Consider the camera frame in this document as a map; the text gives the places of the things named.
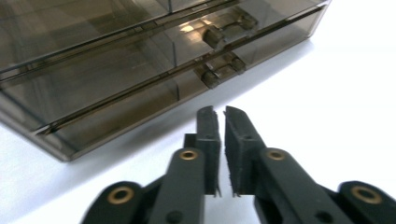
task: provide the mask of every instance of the smoky transparent plastic drawer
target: smoky transparent plastic drawer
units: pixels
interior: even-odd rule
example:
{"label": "smoky transparent plastic drawer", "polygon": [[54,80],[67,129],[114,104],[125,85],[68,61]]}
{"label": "smoky transparent plastic drawer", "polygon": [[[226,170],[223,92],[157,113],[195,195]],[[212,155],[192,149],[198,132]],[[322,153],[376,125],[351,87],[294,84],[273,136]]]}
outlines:
{"label": "smoky transparent plastic drawer", "polygon": [[313,34],[323,0],[5,0],[0,119],[71,161]]}

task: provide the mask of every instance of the plastic drawer organizer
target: plastic drawer organizer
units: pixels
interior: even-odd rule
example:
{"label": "plastic drawer organizer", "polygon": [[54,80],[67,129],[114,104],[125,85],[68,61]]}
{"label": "plastic drawer organizer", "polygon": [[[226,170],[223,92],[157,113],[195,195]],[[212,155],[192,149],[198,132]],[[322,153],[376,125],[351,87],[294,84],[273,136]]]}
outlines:
{"label": "plastic drawer organizer", "polygon": [[5,0],[0,119],[71,161],[313,34],[326,0]]}

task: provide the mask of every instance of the white surface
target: white surface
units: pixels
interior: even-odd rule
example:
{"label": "white surface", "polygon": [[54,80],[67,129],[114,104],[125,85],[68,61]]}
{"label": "white surface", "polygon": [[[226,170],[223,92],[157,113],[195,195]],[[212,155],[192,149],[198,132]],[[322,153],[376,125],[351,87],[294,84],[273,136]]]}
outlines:
{"label": "white surface", "polygon": [[[266,145],[286,149],[321,185],[360,180],[396,197],[394,1],[332,2],[304,43],[142,125],[83,158],[59,163],[0,126],[0,223],[79,223],[108,185],[145,186],[164,174],[194,113],[245,110]],[[258,223],[251,197],[232,198],[224,156],[222,198],[205,223]]]}

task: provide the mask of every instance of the white background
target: white background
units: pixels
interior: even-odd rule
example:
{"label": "white background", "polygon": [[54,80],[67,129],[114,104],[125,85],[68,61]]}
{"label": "white background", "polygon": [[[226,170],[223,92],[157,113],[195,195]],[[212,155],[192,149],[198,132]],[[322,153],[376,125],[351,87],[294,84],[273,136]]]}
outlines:
{"label": "white background", "polygon": [[[194,113],[245,110],[266,145],[287,150],[321,185],[360,180],[396,197],[396,19],[393,0],[334,0],[310,40],[70,163],[0,126],[0,223],[79,223],[102,189],[164,174]],[[205,223],[258,223],[251,197],[222,198]]]}

